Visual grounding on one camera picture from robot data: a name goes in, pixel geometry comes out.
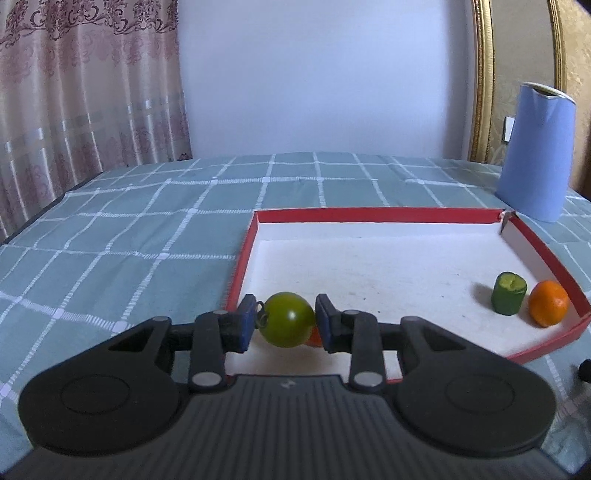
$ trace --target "wall outlet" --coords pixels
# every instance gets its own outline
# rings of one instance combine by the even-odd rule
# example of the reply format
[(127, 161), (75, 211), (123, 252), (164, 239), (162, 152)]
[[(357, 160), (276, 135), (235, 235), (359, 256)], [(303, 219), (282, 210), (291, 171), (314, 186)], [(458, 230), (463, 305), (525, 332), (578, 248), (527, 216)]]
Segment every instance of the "wall outlet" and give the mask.
[(512, 116), (505, 117), (505, 125), (503, 126), (503, 142), (509, 143), (511, 139), (511, 132), (513, 131), (513, 122), (515, 122), (515, 118)]

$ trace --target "white tray bottom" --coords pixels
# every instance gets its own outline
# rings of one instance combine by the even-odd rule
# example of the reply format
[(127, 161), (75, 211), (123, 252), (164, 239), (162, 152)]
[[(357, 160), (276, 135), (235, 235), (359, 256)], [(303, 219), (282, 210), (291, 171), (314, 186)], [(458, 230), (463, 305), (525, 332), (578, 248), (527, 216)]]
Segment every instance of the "white tray bottom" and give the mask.
[[(312, 306), (328, 294), (339, 310), (373, 313), (380, 322), (423, 317), (493, 352), (509, 356), (539, 345), (579, 322), (571, 307), (559, 325), (542, 329), (527, 313), (495, 313), (490, 296), (497, 275), (512, 271), (528, 283), (553, 279), (518, 230), (493, 225), (417, 223), (260, 224), (242, 286), (266, 300), (279, 291)], [(384, 352), (388, 378), (401, 378), (395, 352)], [(300, 346), (281, 349), (255, 332), (242, 355), (226, 357), (228, 374), (340, 374), (350, 355)]]

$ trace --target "table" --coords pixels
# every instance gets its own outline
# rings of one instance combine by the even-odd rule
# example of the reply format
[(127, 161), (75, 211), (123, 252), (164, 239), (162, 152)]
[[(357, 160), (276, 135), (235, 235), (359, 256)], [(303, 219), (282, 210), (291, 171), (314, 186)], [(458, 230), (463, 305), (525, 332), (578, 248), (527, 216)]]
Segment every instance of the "table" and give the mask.
[[(36, 373), (151, 316), (186, 323), (223, 304), (253, 209), (507, 208), (493, 194), (499, 172), (454, 160), (295, 153), (126, 168), (68, 193), (0, 247), (0, 471), (30, 448), (16, 405)], [(570, 191), (557, 223), (525, 221), (591, 298), (591, 203)], [(589, 331), (527, 365), (556, 392), (543, 448), (570, 471), (591, 456), (591, 385), (576, 378), (587, 357)]]

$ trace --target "cucumber slice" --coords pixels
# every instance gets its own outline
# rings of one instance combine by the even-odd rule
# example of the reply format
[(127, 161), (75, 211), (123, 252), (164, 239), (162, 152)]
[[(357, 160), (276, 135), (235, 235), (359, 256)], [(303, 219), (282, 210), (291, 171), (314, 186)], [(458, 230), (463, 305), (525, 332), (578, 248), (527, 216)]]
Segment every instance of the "cucumber slice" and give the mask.
[(513, 272), (503, 272), (496, 278), (492, 290), (491, 303), (495, 312), (501, 315), (515, 315), (519, 312), (525, 294), (527, 282)]

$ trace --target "curtain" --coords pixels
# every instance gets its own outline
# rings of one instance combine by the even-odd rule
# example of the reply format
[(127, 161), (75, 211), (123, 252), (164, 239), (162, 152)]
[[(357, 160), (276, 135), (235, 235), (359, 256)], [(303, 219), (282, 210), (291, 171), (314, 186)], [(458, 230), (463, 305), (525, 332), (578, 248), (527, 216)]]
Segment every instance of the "curtain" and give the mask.
[(104, 170), (191, 158), (177, 0), (0, 0), (0, 241)]

